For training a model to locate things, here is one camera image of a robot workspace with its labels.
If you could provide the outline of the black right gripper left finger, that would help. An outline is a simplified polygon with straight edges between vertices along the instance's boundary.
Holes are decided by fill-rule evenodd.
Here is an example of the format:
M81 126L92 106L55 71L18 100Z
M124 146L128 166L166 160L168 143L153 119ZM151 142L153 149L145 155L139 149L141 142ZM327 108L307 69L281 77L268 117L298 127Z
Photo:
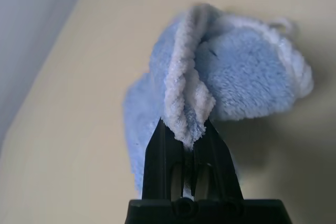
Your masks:
M159 120L146 147L142 198L177 200L183 196L184 147Z

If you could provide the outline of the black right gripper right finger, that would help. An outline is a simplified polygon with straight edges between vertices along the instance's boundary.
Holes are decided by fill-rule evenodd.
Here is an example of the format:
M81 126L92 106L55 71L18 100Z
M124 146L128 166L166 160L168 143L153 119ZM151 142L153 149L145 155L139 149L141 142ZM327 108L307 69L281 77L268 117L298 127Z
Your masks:
M242 200L243 195L231 153L210 120L193 145L193 196L195 200Z

